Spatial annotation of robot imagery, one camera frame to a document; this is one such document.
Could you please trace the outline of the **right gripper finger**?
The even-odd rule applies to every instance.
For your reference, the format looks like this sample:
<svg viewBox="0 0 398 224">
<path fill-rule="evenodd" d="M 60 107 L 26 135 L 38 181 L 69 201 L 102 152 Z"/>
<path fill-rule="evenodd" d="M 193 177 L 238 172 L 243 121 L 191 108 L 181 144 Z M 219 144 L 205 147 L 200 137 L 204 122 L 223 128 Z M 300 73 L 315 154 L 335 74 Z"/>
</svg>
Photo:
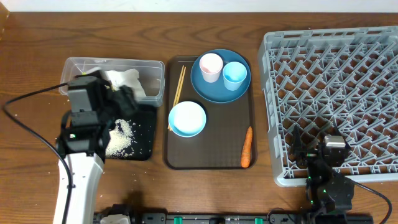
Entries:
<svg viewBox="0 0 398 224">
<path fill-rule="evenodd" d="M 349 146 L 348 142 L 340 133 L 337 126 L 334 127 L 334 131 L 335 131 L 334 146 Z"/>
<path fill-rule="evenodd" d="M 293 142 L 292 142 L 293 149 L 302 149 L 302 140 L 300 137 L 299 126 L 297 124 L 294 126 L 292 134 L 293 134 Z"/>
</svg>

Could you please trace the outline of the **white napkin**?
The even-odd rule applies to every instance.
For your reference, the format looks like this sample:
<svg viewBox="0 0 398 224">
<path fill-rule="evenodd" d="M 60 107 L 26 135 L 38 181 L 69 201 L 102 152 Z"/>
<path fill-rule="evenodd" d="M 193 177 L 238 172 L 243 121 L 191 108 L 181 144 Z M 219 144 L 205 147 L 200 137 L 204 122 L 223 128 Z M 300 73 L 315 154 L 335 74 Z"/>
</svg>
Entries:
<svg viewBox="0 0 398 224">
<path fill-rule="evenodd" d="M 135 68 L 123 72 L 105 71 L 105 75 L 115 90 L 119 90 L 121 86 L 128 86 L 133 90 L 136 100 L 146 97 L 146 93 L 139 81 L 139 72 Z"/>
</svg>

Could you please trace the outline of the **orange carrot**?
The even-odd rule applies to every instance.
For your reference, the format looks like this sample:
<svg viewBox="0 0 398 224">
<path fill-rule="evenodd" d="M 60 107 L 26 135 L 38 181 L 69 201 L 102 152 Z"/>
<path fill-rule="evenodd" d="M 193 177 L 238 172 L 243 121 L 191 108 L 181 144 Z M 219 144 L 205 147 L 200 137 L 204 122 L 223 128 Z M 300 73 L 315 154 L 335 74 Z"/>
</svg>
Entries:
<svg viewBox="0 0 398 224">
<path fill-rule="evenodd" d="M 246 137 L 243 144 L 241 153 L 241 167 L 248 168 L 251 162 L 251 146 L 252 146 L 253 130 L 252 127 L 248 127 Z"/>
</svg>

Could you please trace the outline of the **pile of white rice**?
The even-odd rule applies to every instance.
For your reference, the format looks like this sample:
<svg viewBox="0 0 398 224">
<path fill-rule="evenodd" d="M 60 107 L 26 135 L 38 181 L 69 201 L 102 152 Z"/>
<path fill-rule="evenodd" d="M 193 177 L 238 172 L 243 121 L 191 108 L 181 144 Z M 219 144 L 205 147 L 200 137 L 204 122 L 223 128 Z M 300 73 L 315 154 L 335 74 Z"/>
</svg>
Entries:
<svg viewBox="0 0 398 224">
<path fill-rule="evenodd" d="M 109 132 L 110 142 L 106 148 L 106 157 L 127 159 L 135 154 L 132 144 L 135 143 L 134 131 L 130 123 L 123 119 L 115 121 L 115 128 Z"/>
</svg>

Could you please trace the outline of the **light blue bowl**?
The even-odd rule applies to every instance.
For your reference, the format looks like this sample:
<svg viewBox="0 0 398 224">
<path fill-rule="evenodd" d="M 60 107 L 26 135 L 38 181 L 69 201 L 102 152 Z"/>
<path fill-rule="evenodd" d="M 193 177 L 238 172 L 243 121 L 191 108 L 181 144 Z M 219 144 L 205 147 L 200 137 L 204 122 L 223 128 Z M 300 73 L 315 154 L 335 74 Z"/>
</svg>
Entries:
<svg viewBox="0 0 398 224">
<path fill-rule="evenodd" d="M 183 101 L 172 108 L 168 117 L 172 132 L 183 138 L 194 137 L 206 125 L 205 110 L 198 103 Z"/>
</svg>

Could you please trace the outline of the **pink plastic cup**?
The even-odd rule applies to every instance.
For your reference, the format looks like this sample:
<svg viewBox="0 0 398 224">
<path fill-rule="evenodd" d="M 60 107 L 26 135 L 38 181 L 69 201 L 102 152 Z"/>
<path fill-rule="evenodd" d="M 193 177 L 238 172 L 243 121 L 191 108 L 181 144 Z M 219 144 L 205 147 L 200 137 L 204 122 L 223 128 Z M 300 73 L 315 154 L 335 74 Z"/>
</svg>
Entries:
<svg viewBox="0 0 398 224">
<path fill-rule="evenodd" d="M 218 54 L 207 53 L 201 57 L 199 65 L 203 79 L 208 83 L 214 83 L 219 79 L 223 69 L 223 60 Z"/>
</svg>

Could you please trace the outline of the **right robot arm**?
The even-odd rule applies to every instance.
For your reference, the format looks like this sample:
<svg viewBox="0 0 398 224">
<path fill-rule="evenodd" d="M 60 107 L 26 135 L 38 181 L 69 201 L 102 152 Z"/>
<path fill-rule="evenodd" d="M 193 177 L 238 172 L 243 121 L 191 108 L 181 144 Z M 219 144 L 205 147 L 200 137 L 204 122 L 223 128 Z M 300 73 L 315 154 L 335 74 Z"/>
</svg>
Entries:
<svg viewBox="0 0 398 224">
<path fill-rule="evenodd" d="M 351 148 L 336 129 L 324 135 L 315 147 L 307 147 L 294 126 L 289 154 L 300 168 L 306 168 L 306 198 L 311 209 L 298 217 L 296 223 L 348 223 L 345 211 L 352 209 L 354 184 L 333 169 L 342 165 Z"/>
</svg>

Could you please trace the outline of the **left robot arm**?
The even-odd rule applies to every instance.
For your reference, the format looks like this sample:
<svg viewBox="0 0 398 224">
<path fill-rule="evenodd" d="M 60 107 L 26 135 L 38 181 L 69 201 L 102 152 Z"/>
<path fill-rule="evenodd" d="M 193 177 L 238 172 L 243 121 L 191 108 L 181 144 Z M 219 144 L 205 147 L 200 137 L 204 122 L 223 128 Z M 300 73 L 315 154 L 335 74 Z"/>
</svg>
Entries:
<svg viewBox="0 0 398 224">
<path fill-rule="evenodd" d="M 112 89 L 100 68 L 67 83 L 71 108 L 62 117 L 56 152 L 60 154 L 54 223 L 92 223 L 95 195 L 103 174 L 109 132 L 117 119 L 139 110 L 128 86 Z"/>
</svg>

